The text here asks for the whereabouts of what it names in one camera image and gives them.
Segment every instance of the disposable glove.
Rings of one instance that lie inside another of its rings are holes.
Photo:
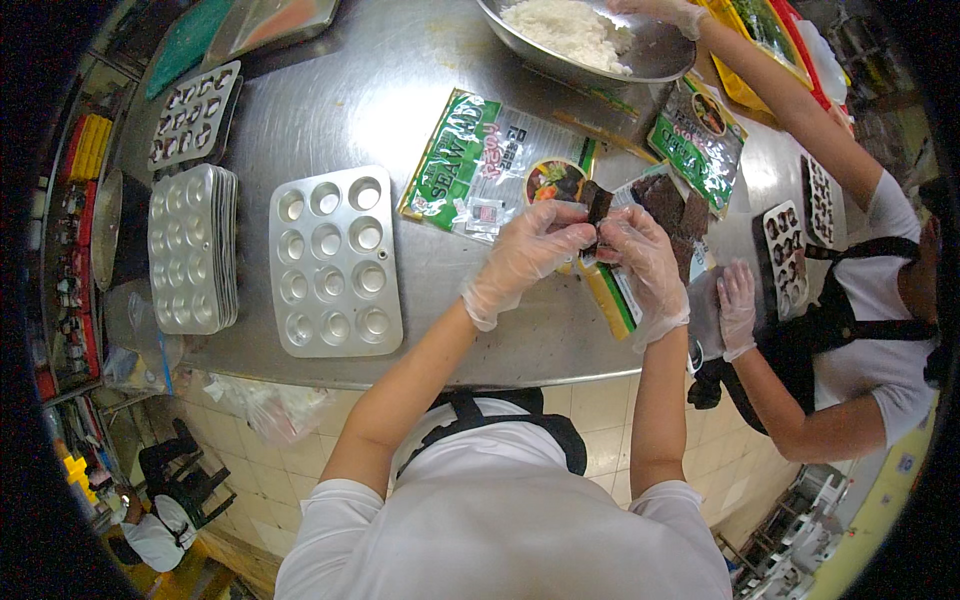
[[[477,328],[492,330],[496,316],[516,308],[527,288],[593,244],[596,229],[586,220],[586,206],[548,200],[529,206],[500,230],[487,263],[462,294]],[[568,227],[547,233],[551,225]]]
[[[607,0],[607,8],[616,13],[646,14],[676,25],[692,41],[700,39],[700,19],[708,13],[704,7],[685,0]]]
[[[634,300],[643,311],[634,350],[643,351],[674,327],[690,322],[690,302],[670,238],[643,206],[611,210],[600,222],[600,238],[613,250],[601,247],[597,259],[625,267]]]
[[[756,348],[754,341],[754,274],[744,261],[735,258],[717,279],[720,299],[720,334],[726,350],[723,359],[733,362],[740,354]]]

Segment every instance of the muffin tin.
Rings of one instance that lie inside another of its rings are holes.
[[[833,187],[827,171],[809,156],[800,156],[804,181],[806,230],[827,248],[833,248]]]
[[[290,355],[376,356],[399,347],[392,215],[390,174],[376,165],[274,190],[270,279]]]
[[[207,335],[236,321],[236,196],[236,176],[209,164],[154,183],[147,250],[160,331]]]
[[[156,122],[148,169],[156,171],[213,151],[239,74],[240,61],[235,60],[174,87]]]
[[[809,288],[803,253],[804,235],[793,201],[763,215],[763,234],[777,288],[777,314],[782,320],[804,305]]]

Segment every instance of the black apron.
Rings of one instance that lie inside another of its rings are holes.
[[[920,247],[916,242],[901,237],[879,237],[851,246],[845,252],[807,244],[805,254],[812,260],[831,261],[824,280],[824,291],[817,299],[817,304],[811,305],[806,314],[780,324],[772,335],[764,337],[757,344],[757,348],[780,378],[783,387],[796,398],[804,413],[809,415],[816,410],[813,373],[815,354],[841,348],[854,340],[928,340],[937,334],[937,327],[919,319],[858,321],[853,314],[846,290],[833,273],[837,264],[846,258],[899,256],[917,260],[920,257]],[[746,400],[746,395],[731,392],[731,398],[744,420],[766,435],[766,429],[757,418],[750,402]]]
[[[533,400],[533,405],[528,405],[530,398],[524,401],[524,396],[530,394],[539,395],[539,410],[536,399]],[[420,456],[425,449],[443,438],[452,436],[455,433],[460,433],[461,431],[468,431],[470,429],[476,429],[477,427],[502,422],[528,422],[542,427],[564,451],[566,455],[566,469],[568,471],[576,475],[583,475],[587,471],[587,447],[584,445],[584,439],[580,437],[580,434],[577,433],[576,428],[573,426],[573,422],[567,417],[543,414],[543,395],[539,389],[511,390],[503,393],[488,392],[484,393],[481,397],[492,397],[512,402],[528,410],[530,414],[484,417],[476,401],[473,399],[473,394],[470,392],[441,394],[427,410],[429,411],[438,406],[449,404],[453,412],[456,413],[457,419],[449,425],[437,425],[431,429],[430,433],[426,434],[423,438],[423,445],[414,450],[410,458],[396,470],[396,477],[399,478],[407,466],[410,465],[410,462]]]

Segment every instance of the metal mixing bowl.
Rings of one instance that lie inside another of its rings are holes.
[[[587,66],[545,48],[522,36],[500,18],[500,11],[516,0],[477,0],[487,22],[503,43],[538,70],[560,80],[600,88],[618,88],[628,84],[659,84],[682,77],[697,58],[697,47],[673,25],[635,14],[611,14],[604,0],[585,0],[594,10],[617,25],[625,25],[634,34],[634,44],[620,55],[621,64],[633,69],[633,75],[614,75]]]

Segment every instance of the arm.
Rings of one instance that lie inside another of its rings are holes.
[[[457,299],[360,397],[320,480],[352,479],[386,493],[394,451],[444,388],[475,335],[463,300]]]
[[[614,11],[643,12],[673,23],[708,50],[756,92],[780,124],[801,146],[853,194],[867,211],[883,168],[813,99],[809,91],[778,62],[737,32],[718,22],[706,9],[684,0],[609,0]]]
[[[124,517],[123,522],[129,523],[130,525],[140,524],[140,519],[143,518],[144,513],[140,496],[136,495],[136,492],[127,486],[117,486],[117,492],[130,499],[130,506],[127,507],[127,516]]]
[[[523,291],[596,239],[585,207],[534,204],[497,237],[487,264],[422,340],[370,388],[350,411],[320,480],[349,479],[384,497],[394,452],[496,316],[516,308]],[[569,225],[547,234],[554,224]]]
[[[733,364],[756,416],[783,458],[824,463],[863,456],[883,447],[880,407],[867,394],[805,415],[754,342],[754,274],[734,260],[717,279],[724,359]]]
[[[883,448],[886,430],[870,394],[805,415],[759,350],[747,350],[733,368],[777,450],[795,463],[828,463]]]
[[[638,335],[646,350],[630,445],[630,489],[638,498],[661,481],[684,479],[690,307],[670,238],[642,206],[611,211],[600,224],[600,234],[616,252],[600,248],[597,257],[624,266],[643,311]]]
[[[686,325],[647,346],[630,434],[633,499],[661,481],[684,478]]]

